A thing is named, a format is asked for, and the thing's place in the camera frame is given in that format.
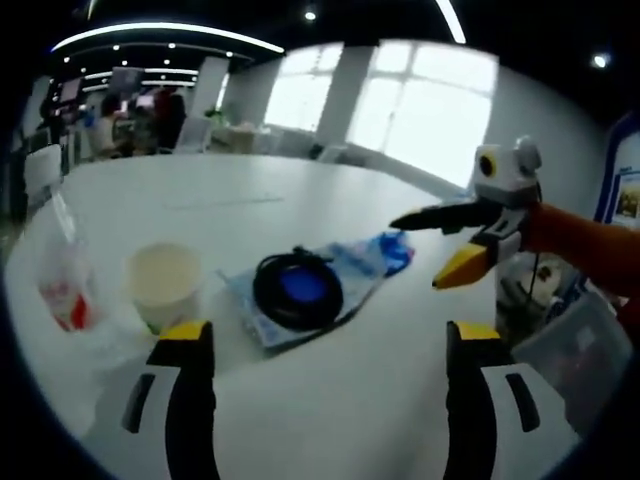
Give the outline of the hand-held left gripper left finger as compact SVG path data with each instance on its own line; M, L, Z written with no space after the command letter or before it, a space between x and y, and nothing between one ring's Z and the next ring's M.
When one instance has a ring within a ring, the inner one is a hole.
M190 321L115 372L102 397L102 461L117 479L217 479L213 326Z

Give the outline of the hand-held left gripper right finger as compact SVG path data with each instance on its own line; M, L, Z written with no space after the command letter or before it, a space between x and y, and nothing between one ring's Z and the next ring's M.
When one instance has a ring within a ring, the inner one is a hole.
M565 401L493 328L447 323L446 479L543 479L579 443Z

